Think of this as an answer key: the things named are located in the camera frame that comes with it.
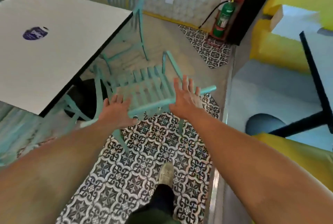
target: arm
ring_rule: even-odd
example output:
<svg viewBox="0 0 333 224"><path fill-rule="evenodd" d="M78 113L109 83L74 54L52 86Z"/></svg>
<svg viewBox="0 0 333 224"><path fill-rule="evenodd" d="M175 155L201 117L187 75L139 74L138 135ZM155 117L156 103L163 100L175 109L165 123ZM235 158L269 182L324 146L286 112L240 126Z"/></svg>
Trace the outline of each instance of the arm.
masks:
<svg viewBox="0 0 333 224"><path fill-rule="evenodd" d="M214 164L256 224L332 223L333 193L302 167L273 148L198 108L193 81L178 87L170 110L188 120Z"/></svg>
<svg viewBox="0 0 333 224"><path fill-rule="evenodd" d="M0 172L1 223L55 223L87 177L109 135L136 124L130 100L104 101L99 120L35 149Z"/></svg>

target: hand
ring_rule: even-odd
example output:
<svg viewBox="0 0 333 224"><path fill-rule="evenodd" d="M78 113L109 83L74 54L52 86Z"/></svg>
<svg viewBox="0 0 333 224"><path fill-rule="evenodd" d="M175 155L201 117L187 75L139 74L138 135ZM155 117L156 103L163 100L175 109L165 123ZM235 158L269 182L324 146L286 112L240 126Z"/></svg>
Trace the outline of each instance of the hand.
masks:
<svg viewBox="0 0 333 224"><path fill-rule="evenodd" d="M98 117L98 122L103 125L108 125L114 130L136 125L138 120L131 119L127 114L130 104L130 99L123 101L123 95L113 95L110 102L109 99L105 99L103 110Z"/></svg>
<svg viewBox="0 0 333 224"><path fill-rule="evenodd" d="M187 76L183 76L182 90L179 89L179 79L173 80L174 90L176 92L176 103L170 104L170 111L181 119L189 120L189 117L196 111L203 110L200 99L200 87L197 87L194 93L193 79L189 79L187 83Z"/></svg>

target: sticker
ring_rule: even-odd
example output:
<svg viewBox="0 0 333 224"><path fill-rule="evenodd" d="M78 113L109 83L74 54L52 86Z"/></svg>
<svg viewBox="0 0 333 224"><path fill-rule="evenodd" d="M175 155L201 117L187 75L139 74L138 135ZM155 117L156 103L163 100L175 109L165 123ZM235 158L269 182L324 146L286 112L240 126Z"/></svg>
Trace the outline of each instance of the sticker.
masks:
<svg viewBox="0 0 333 224"><path fill-rule="evenodd" d="M28 41L39 40L48 34L46 27L33 27L24 32L23 38Z"/></svg>

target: sneaker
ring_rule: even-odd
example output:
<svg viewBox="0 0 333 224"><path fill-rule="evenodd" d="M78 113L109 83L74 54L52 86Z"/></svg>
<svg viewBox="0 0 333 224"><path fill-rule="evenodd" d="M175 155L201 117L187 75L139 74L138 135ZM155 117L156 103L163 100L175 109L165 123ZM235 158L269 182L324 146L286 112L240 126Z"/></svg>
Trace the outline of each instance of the sneaker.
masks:
<svg viewBox="0 0 333 224"><path fill-rule="evenodd" d="M164 163L159 173L159 184L165 184L173 187L173 164Z"/></svg>

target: table top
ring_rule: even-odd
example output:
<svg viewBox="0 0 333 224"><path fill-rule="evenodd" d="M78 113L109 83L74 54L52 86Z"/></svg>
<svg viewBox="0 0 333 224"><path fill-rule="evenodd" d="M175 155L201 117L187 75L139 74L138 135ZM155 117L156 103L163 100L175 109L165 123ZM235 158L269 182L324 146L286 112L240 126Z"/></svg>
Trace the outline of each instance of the table top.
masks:
<svg viewBox="0 0 333 224"><path fill-rule="evenodd" d="M316 85L323 111L333 122L333 37L315 32L300 34L306 59Z"/></svg>
<svg viewBox="0 0 333 224"><path fill-rule="evenodd" d="M45 116L132 15L89 0L3 0L0 101Z"/></svg>

